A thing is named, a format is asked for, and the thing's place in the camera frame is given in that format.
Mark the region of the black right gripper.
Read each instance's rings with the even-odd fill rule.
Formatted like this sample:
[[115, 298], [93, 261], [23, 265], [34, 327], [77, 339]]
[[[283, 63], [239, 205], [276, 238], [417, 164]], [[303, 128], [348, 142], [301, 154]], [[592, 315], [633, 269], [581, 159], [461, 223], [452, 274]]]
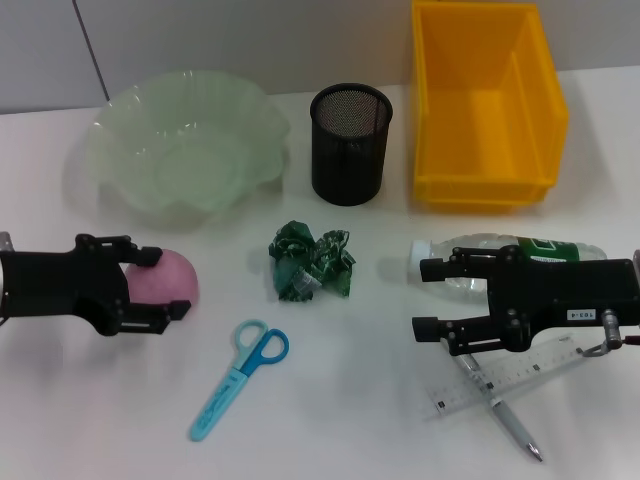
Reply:
[[538, 262], [517, 245], [455, 247], [447, 259], [420, 261], [423, 281], [487, 281], [489, 316], [458, 320], [413, 317], [419, 343], [440, 343], [451, 356], [524, 352], [552, 328], [601, 327], [608, 350], [624, 344], [622, 326], [635, 324], [635, 262], [630, 259]]

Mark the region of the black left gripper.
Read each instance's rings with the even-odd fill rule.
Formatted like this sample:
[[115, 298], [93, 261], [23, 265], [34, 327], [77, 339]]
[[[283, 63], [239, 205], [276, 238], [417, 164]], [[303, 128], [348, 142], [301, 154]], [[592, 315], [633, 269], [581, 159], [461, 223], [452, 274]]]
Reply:
[[1, 320], [71, 315], [103, 336], [163, 334], [191, 309], [189, 300], [167, 304], [129, 303], [121, 263], [153, 267], [159, 247], [138, 247], [128, 235], [79, 234], [68, 252], [1, 253]]

